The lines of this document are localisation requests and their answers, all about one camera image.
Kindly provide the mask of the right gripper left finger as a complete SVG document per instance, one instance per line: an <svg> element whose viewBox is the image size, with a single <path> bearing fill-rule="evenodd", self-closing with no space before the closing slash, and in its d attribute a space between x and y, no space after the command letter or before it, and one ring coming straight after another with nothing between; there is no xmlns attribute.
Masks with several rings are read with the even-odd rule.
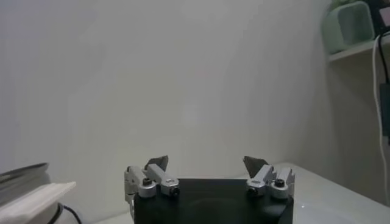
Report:
<svg viewBox="0 0 390 224"><path fill-rule="evenodd" d="M131 208L135 197L150 199L157 196L158 189L165 196L176 198L180 195L180 181L166 173L168 155L151 158L141 168L128 166L124 171L124 199Z"/></svg>

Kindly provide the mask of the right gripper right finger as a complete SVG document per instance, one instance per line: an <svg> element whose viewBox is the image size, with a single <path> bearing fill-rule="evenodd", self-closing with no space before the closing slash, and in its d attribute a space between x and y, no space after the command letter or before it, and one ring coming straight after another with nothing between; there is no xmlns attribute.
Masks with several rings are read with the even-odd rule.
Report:
<svg viewBox="0 0 390 224"><path fill-rule="evenodd" d="M246 181L248 197L269 194L274 199L293 198L296 175L292 168L284 167L278 172L264 159L251 156L245 156L243 163L249 174Z"/></svg>

